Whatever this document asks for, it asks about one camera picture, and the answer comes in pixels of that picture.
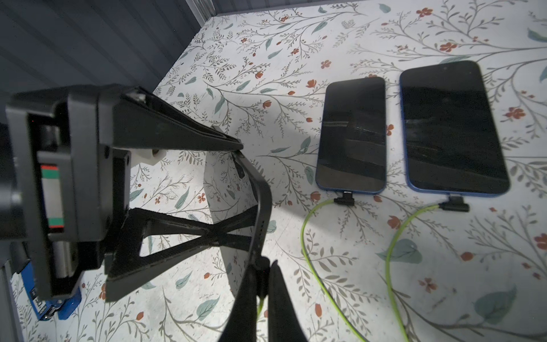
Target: corrugated metal wall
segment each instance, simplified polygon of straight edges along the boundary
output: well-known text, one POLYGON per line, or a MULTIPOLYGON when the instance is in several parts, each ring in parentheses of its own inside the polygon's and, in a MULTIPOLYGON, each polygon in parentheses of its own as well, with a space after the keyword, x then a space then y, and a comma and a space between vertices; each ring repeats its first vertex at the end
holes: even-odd
POLYGON ((153 90, 199 29, 185 0, 0 0, 0 120, 15 92, 153 90))
POLYGON ((221 14, 324 1, 325 0, 213 0, 213 4, 217 10, 217 13, 221 14))

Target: yellow-green cable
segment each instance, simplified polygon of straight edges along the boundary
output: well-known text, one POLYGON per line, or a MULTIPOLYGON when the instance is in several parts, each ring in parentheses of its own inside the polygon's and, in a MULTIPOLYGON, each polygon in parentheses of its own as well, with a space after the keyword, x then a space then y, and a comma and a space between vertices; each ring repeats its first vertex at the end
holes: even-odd
POLYGON ((359 334, 359 332, 353 327, 353 325, 351 325, 351 323, 346 318, 346 316, 344 315, 342 310, 340 310, 340 308, 336 304, 336 301, 333 299, 333 297, 330 295, 330 293, 325 288, 325 284, 323 284, 323 281, 321 280, 321 278, 319 278, 319 275, 317 275, 317 271, 315 271, 315 268, 313 267, 313 265, 310 261, 310 257, 307 254, 306 245, 304 243, 304 228, 306 228, 306 224, 310 220, 313 213, 315 213, 319 208, 321 208, 321 207, 323 207, 327 204, 331 204, 331 203, 334 203, 334 200, 327 200, 327 201, 319 203, 306 216, 306 219, 304 220, 304 223, 302 224, 302 231, 300 232, 300 244, 302 246, 302 253, 304 254, 304 257, 306 258, 306 261, 308 263, 308 266, 310 267, 310 270, 311 270, 313 276, 315 277, 315 279, 317 280, 317 282, 321 286, 321 289, 323 289, 323 293, 329 298, 330 302, 332 303, 334 308, 337 310, 338 314, 343 319, 343 321, 346 323, 348 328, 353 332, 353 334, 355 334, 355 336, 357 336, 357 338, 359 338, 359 340, 361 340, 363 342, 368 342, 367 339, 365 339, 363 336, 361 336, 361 334, 359 334))
POLYGON ((257 309, 257 321, 260 318, 260 313, 262 312, 262 308, 264 307, 264 300, 261 298, 258 302, 258 309, 257 309))
MULTIPOLYGON (((302 248, 302 253, 304 254, 304 257, 306 258, 306 261, 307 261, 307 264, 308 266, 310 267, 310 270, 313 274, 313 276, 315 277, 315 279, 317 280, 317 282, 319 283, 319 285, 321 286, 321 289, 323 290, 324 294, 329 298, 331 304, 333 305, 333 307, 336 309, 336 311, 338 312, 339 316, 343 319, 343 321, 346 323, 346 325, 348 326, 348 328, 353 332, 353 334, 360 340, 360 341, 363 341, 363 342, 368 342, 367 339, 365 339, 354 327, 353 325, 351 325, 351 323, 349 322, 349 320, 347 319, 347 317, 344 315, 344 313, 342 312, 342 310, 340 310, 340 308, 338 307, 338 305, 336 304, 336 301, 334 300, 334 298, 330 295, 330 293, 327 291, 327 289, 325 288, 325 284, 323 284, 323 281, 321 280, 321 278, 319 278, 319 275, 317 274, 317 271, 315 271, 315 267, 313 267, 311 261, 310 261, 310 257, 308 256, 308 253, 307 253, 307 250, 306 250, 306 245, 304 243, 304 229, 306 228, 306 224, 308 223, 308 221, 310 220, 311 216, 321 207, 327 205, 327 204, 331 204, 331 203, 334 203, 334 200, 327 200, 327 201, 324 201, 324 202, 321 202, 319 203, 318 205, 316 205, 309 213, 308 215, 306 216, 306 218, 304 219, 304 223, 302 224, 302 230, 300 231, 300 245, 301 245, 301 248, 302 248)), ((391 260, 391 254, 393 253, 393 249, 395 248, 395 244, 397 243, 397 240, 399 240, 399 237, 401 236, 401 234, 403 233, 403 230, 406 228, 406 226, 409 225, 409 223, 414 219, 416 218, 418 215, 426 212, 426 211, 431 211, 431 210, 435 210, 439 207, 439 205, 432 205, 432 206, 428 206, 428 207, 425 207, 425 208, 422 208, 420 210, 418 210, 417 212, 415 212, 414 214, 412 214, 409 218, 407 218, 405 220, 405 222, 401 225, 401 227, 399 228, 399 230, 396 232, 395 236, 393 237, 393 240, 391 241, 391 244, 389 245, 389 248, 387 250, 387 255, 386 255, 386 282, 387 282, 387 293, 389 295, 389 301, 391 302, 391 307, 393 308, 393 313, 395 314, 395 318, 397 319, 397 323, 399 325, 399 328, 401 329, 401 332, 404 336, 404 339, 405 339, 405 342, 409 342, 409 338, 408 336, 406 335, 406 331, 405 331, 405 327, 404 327, 404 324, 403 324, 403 320, 401 318, 401 314, 399 312, 399 309, 397 308, 397 302, 395 302, 395 296, 393 294, 393 289, 392 289, 392 284, 391 284, 391 274, 390 274, 390 270, 389 270, 389 261, 391 260)))
POLYGON ((409 225, 410 221, 412 221, 418 215, 420 215, 420 214, 422 214, 426 211, 435 210, 438 207, 439 207, 439 205, 435 204, 435 205, 432 205, 432 206, 422 208, 422 209, 418 210, 417 212, 415 212, 414 214, 412 214, 409 218, 407 218, 405 220, 405 222, 403 222, 403 224, 401 225, 401 228, 399 228, 399 230, 397 230, 397 232, 395 233, 395 236, 393 237, 393 240, 391 240, 391 244, 389 245, 389 248, 387 250, 387 255, 386 255, 387 294, 389 295, 389 301, 391 302, 391 307, 393 309, 393 313, 395 314, 395 318, 397 319, 397 323, 399 325, 399 328, 401 329, 401 332, 403 333, 405 342, 409 342, 409 337, 408 337, 408 335, 406 335, 405 325, 403 324, 403 319, 401 318, 401 313, 399 312, 399 308, 397 307, 397 302, 395 302, 395 295, 393 294, 393 288, 392 288, 392 285, 391 285, 391 273, 390 273, 390 269, 389 269, 389 261, 391 260, 391 253, 393 253, 393 249, 395 248, 395 244, 397 243, 397 240, 399 240, 399 237, 403 233, 403 230, 405 230, 406 226, 409 225))

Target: right-angle cable connector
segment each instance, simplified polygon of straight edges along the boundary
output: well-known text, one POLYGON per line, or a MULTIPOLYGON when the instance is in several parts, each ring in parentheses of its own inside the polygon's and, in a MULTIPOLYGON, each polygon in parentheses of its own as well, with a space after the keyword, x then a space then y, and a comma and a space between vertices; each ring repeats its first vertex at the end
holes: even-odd
POLYGON ((353 199, 353 195, 349 191, 344 191, 344 193, 342 194, 342 197, 335 198, 334 202, 336 204, 347 205, 348 207, 352 207, 355 205, 355 200, 353 199))
POLYGON ((461 196, 450 196, 448 201, 439 203, 439 208, 447 211, 469 212, 469 204, 464 203, 461 196))

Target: black phone screen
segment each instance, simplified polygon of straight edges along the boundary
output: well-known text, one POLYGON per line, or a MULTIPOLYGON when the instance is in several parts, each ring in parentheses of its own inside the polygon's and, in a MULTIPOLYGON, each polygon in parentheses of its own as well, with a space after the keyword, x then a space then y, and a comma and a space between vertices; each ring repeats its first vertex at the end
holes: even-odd
POLYGON ((326 190, 378 193, 386 185, 386 86, 370 77, 325 91, 316 181, 326 190))
POLYGON ((400 86, 411 187, 483 195, 509 189, 477 63, 409 69, 401 74, 400 86))

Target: floral tablecloth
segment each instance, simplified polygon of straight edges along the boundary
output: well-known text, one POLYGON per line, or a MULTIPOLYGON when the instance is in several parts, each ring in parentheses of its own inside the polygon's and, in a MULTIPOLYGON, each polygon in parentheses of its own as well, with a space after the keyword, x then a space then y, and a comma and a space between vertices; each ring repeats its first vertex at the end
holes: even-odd
MULTIPOLYGON (((479 63, 511 190, 472 198, 470 213, 431 212, 395 247, 398 305, 414 341, 547 340, 547 3, 541 0, 380 0, 211 18, 155 93, 185 114, 240 138, 271 184, 264 254, 278 259, 310 341, 355 341, 300 253, 313 206, 334 193, 314 180, 326 86, 383 77, 387 84, 388 184, 327 206, 306 229, 320 276, 370 341, 401 341, 384 280, 383 253, 408 215, 441 195, 405 181, 401 71, 442 62, 479 63)), ((131 172, 132 207, 211 221, 205 154, 169 151, 131 172)), ((189 236, 154 236, 153 252, 189 236)), ((13 279, 24 336, 34 341, 215 341, 234 302, 217 248, 188 259, 117 303, 105 303, 102 269, 83 277, 68 321, 37 322, 13 279)), ((267 311, 257 335, 267 339, 267 311)))

